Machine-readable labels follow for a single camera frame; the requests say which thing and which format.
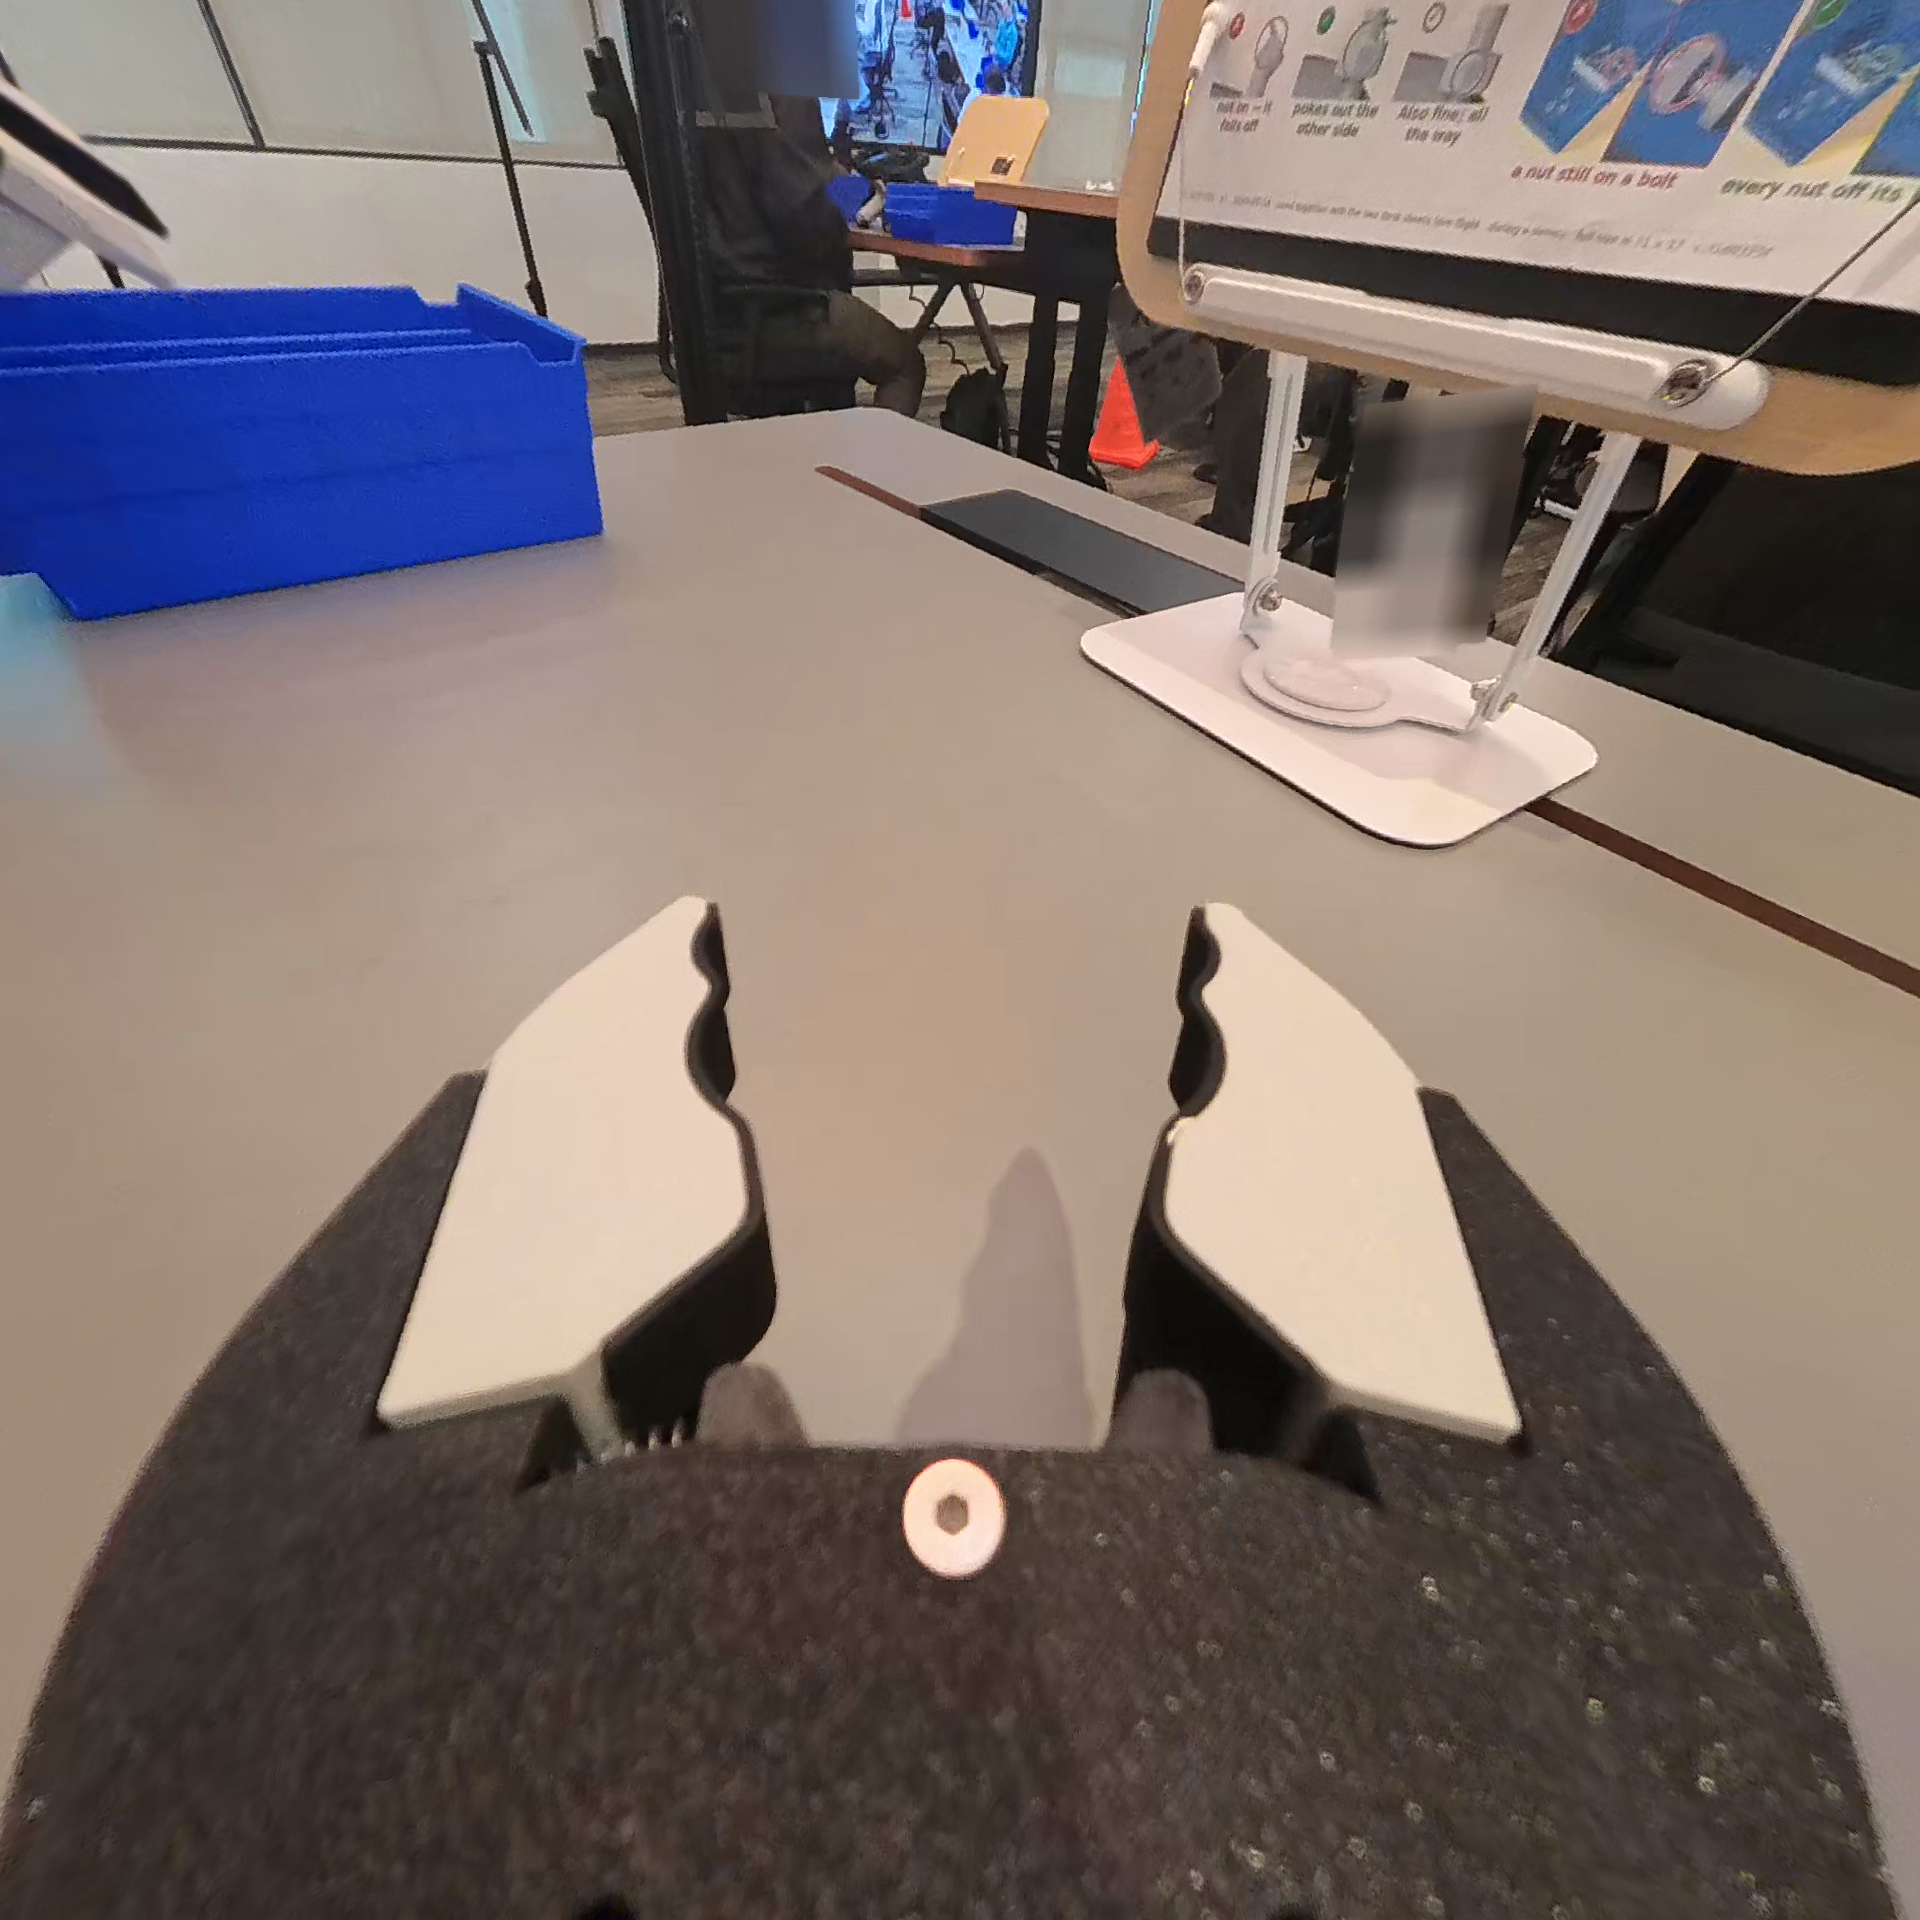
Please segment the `orange traffic cone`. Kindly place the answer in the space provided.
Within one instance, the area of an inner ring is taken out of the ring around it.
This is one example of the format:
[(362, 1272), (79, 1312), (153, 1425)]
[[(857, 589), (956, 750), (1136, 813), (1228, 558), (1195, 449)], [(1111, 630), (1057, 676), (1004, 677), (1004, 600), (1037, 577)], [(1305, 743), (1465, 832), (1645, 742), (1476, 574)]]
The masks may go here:
[(1095, 468), (1141, 471), (1164, 452), (1161, 441), (1145, 434), (1133, 388), (1127, 379), (1125, 366), (1115, 361), (1107, 375), (1095, 426), (1089, 438), (1089, 462)]

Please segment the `white and black flat device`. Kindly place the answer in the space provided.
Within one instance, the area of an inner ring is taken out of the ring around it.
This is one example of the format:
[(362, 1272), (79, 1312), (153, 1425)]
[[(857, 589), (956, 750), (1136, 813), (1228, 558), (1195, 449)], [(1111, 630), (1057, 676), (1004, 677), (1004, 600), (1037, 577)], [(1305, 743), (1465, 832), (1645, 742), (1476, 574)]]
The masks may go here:
[(176, 286), (167, 226), (140, 193), (2, 79), (2, 290), (23, 293), (63, 252), (79, 247), (113, 274), (150, 287)]

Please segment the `wooden instruction board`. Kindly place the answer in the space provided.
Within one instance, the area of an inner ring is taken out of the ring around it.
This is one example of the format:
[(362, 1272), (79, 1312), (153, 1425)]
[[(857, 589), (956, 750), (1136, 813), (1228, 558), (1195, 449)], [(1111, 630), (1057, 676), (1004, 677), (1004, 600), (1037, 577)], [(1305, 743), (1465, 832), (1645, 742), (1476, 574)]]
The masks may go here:
[(1677, 415), (1585, 415), (1576, 403), (1545, 392), (1536, 392), (1535, 402), (1543, 412), (1751, 468), (1831, 475), (1916, 462), (1917, 301), (1914, 315), (1902, 315), (1819, 295), (1732, 295), (1667, 282), (1527, 270), (1460, 253), (1302, 237), (1218, 237), (1210, 230), (1201, 234), (1199, 253), (1190, 253), (1188, 237), (1174, 235), (1157, 206), (1173, 142), (1192, 83), (1220, 35), (1222, 12), (1225, 4), (1168, 4), (1142, 82), (1139, 126), (1123, 179), (1118, 247), (1123, 282), (1153, 322), (1445, 389), (1481, 388), (1465, 376), (1421, 371), (1360, 350), (1303, 342), (1268, 324), (1242, 329), (1207, 322), (1184, 301), (1181, 271), (1222, 265), (1497, 319), (1550, 322), (1753, 355), (1770, 371), (1768, 397), (1746, 426), (1732, 430), (1696, 434), (1684, 428)]

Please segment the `blue plastic parts bin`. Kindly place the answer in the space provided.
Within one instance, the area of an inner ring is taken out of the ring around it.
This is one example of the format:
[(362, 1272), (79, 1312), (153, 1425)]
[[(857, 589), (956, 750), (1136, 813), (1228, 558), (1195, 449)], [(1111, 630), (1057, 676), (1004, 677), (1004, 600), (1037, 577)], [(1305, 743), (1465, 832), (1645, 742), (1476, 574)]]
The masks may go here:
[(460, 286), (2, 301), (2, 571), (79, 622), (602, 532), (584, 341)]

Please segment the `black office chair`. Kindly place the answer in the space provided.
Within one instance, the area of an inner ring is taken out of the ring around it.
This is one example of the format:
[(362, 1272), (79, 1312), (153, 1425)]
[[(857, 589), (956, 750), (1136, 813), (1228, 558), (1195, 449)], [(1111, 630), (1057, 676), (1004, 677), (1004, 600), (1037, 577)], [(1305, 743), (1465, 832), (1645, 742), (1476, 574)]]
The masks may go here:
[(731, 420), (728, 346), (708, 240), (698, 60), (682, 4), (624, 3), (624, 45), (587, 50), (589, 109), (605, 123), (657, 256), (659, 346), (684, 424)]

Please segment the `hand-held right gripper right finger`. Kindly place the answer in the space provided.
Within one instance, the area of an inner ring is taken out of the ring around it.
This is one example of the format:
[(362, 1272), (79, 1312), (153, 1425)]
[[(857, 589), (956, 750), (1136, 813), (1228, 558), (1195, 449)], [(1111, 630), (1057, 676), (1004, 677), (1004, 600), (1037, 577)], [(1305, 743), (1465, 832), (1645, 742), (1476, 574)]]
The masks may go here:
[(1358, 1422), (1513, 1448), (1419, 1080), (1235, 906), (1192, 910), (1173, 1117), (1123, 1284), (1120, 1443), (1355, 1463)]

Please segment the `large wall display screen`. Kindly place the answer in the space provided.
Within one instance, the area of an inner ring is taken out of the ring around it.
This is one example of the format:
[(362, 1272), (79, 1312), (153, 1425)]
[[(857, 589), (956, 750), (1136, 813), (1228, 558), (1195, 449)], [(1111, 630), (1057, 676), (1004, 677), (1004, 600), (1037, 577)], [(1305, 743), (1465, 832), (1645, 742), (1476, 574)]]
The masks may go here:
[(855, 149), (945, 154), (974, 97), (1037, 89), (1041, 3), (852, 3), (857, 86), (822, 109)]

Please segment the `small wooden tablet board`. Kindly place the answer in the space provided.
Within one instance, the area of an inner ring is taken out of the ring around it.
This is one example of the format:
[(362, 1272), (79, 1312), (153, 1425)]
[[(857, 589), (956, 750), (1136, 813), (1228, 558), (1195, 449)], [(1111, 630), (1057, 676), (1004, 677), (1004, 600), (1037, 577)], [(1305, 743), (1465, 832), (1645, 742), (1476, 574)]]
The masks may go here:
[(1048, 103), (1018, 92), (970, 92), (947, 137), (939, 183), (973, 190), (983, 181), (1021, 181), (1048, 123)]

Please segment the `white tablet stand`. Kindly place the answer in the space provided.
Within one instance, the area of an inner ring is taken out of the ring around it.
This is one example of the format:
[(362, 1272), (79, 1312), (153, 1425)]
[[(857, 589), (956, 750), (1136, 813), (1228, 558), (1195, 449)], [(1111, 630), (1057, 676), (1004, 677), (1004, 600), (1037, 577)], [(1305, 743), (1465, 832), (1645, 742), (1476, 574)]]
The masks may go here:
[(1199, 262), (1184, 301), (1207, 322), (1268, 324), (1481, 388), (1386, 405), (1358, 434), (1334, 574), (1317, 611), (1284, 582), (1279, 430), (1300, 420), (1305, 362), (1271, 367), (1256, 541), (1242, 593), (1111, 622), (1083, 656), (1123, 685), (1388, 844), (1445, 849), (1581, 781), (1595, 746), (1522, 703), (1570, 577), (1592, 550), (1638, 440), (1607, 434), (1548, 610), (1485, 682), (1451, 668), (1487, 634), (1522, 492), (1536, 392), (1581, 412), (1677, 415), (1720, 434), (1762, 407), (1770, 371), (1729, 355), (1604, 330)]

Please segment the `black metal post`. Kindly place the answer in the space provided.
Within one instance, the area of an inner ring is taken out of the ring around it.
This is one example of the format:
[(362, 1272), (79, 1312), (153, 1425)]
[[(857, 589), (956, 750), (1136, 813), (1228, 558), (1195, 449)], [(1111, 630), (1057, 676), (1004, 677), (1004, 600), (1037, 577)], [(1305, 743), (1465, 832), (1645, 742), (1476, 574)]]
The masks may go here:
[(622, 18), (633, 55), (646, 200), (684, 424), (724, 424), (728, 402), (724, 358), (711, 335), (689, 23), (682, 4), (673, 3), (624, 3)]

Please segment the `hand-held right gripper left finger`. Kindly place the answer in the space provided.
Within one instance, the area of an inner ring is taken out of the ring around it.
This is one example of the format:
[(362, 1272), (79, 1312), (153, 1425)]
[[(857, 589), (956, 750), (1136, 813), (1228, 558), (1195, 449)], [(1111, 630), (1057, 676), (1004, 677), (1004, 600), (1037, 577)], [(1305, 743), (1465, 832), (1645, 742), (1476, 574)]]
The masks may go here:
[(494, 1049), (377, 1399), (388, 1430), (559, 1409), (589, 1460), (689, 1447), (772, 1323), (733, 1107), (724, 915), (670, 899)]

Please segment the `black microphone stand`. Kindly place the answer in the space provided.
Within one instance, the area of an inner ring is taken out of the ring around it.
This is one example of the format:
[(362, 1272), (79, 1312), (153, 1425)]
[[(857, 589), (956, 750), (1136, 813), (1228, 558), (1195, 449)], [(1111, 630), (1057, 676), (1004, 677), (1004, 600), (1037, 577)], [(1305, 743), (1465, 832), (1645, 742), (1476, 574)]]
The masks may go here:
[(502, 166), (502, 172), (503, 172), (503, 181), (505, 181), (505, 190), (508, 190), (508, 200), (511, 200), (513, 226), (515, 226), (516, 245), (519, 245), (519, 262), (521, 262), (521, 271), (523, 271), (525, 301), (538, 317), (547, 319), (547, 300), (544, 300), (541, 274), (540, 274), (540, 268), (538, 268), (534, 237), (533, 237), (530, 223), (525, 218), (525, 205), (523, 205), (521, 188), (519, 188), (516, 159), (515, 159), (513, 140), (511, 140), (511, 131), (508, 131), (508, 115), (505, 115), (505, 109), (503, 109), (503, 103), (502, 103), (502, 82), (508, 79), (508, 73), (503, 71), (503, 66), (499, 61), (499, 50), (497, 50), (497, 44), (491, 39), (477, 39), (472, 44), (472, 53), (473, 53), (473, 60), (479, 63), (479, 71), (483, 73), (488, 115), (490, 115), (490, 123), (491, 123), (491, 139), (494, 139), (497, 159), (499, 159), (499, 166)]

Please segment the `black rectangular table panel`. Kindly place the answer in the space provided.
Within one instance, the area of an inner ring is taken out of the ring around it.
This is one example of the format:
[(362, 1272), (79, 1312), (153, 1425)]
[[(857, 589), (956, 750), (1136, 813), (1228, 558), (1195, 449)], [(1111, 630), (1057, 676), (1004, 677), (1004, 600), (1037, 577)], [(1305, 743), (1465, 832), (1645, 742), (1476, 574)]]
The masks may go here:
[(995, 489), (921, 507), (922, 523), (1123, 616), (1190, 608), (1242, 582), (1043, 496)]

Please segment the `wooden desk with black legs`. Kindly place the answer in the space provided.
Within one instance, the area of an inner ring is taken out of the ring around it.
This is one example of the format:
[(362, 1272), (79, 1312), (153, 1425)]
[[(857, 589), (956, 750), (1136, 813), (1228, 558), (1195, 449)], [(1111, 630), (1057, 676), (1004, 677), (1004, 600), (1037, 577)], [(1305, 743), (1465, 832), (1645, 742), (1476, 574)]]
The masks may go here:
[(935, 329), (947, 296), (961, 295), (981, 350), (990, 355), (1000, 345), (986, 322), (983, 293), (1027, 296), (1032, 311), (1013, 452), (1068, 481), (1105, 489), (1091, 445), (1105, 395), (1113, 293), (1120, 286), (1118, 196), (1007, 179), (986, 181), (974, 196), (1018, 213), (1016, 245), (945, 247), (877, 226), (852, 226), (852, 252), (891, 265), (888, 271), (857, 278), (857, 287), (928, 287), (930, 301), (911, 329), (916, 342)]

